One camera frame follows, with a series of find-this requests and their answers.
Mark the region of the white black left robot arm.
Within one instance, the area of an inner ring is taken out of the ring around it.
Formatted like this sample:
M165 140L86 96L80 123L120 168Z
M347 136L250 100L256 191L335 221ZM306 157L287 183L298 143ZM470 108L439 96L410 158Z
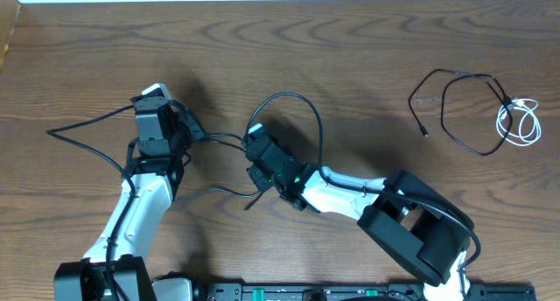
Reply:
M156 85L132 98L138 136L130 143L122 191L106 227L78 262L62 263L58 300L197 300L193 280L171 273L151 280L146 260L158 225L175 200L188 149L204 135L193 112Z

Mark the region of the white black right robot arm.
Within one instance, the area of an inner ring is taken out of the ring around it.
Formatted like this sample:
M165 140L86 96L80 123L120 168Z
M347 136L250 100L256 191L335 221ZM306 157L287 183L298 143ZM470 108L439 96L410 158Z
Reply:
M424 283L427 300L464 300L473 221L408 171L356 178L326 166L301 164L265 129L244 136L248 175L261 193L275 188L297 210L335 213L357 225L390 257Z

